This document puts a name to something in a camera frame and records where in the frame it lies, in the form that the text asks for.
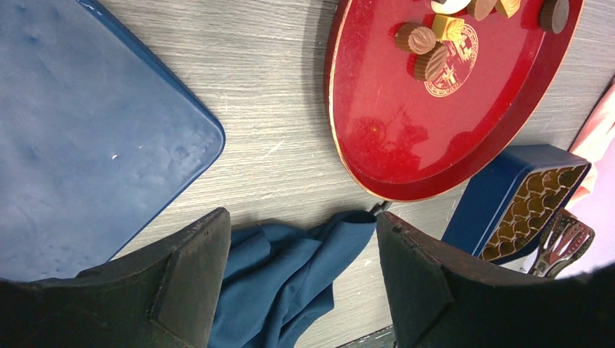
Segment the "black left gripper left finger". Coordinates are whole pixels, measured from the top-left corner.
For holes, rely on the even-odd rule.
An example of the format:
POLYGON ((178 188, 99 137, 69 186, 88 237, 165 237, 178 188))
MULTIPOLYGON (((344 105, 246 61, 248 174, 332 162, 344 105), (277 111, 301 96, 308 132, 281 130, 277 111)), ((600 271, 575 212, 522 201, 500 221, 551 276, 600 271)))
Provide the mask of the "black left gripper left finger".
POLYGON ((3 347, 205 347, 231 243, 219 207, 74 278, 1 282, 3 347))

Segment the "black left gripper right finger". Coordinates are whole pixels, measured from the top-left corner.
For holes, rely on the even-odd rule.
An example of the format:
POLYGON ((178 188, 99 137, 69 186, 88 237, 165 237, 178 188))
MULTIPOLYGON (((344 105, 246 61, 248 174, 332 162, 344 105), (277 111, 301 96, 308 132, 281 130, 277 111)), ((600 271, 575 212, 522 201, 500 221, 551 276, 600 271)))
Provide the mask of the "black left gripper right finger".
POLYGON ((377 218, 399 347, 612 347, 614 267, 559 280, 493 265, 377 218))

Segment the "clear plastic metal tongs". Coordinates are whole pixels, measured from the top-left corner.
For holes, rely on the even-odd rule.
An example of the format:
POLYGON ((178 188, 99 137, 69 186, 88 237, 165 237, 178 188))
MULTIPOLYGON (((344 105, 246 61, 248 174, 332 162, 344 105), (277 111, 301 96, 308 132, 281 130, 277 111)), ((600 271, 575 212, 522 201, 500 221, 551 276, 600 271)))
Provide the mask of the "clear plastic metal tongs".
POLYGON ((591 227, 568 210, 560 209, 540 236, 537 256, 528 274, 555 278, 585 254, 594 238, 591 227))

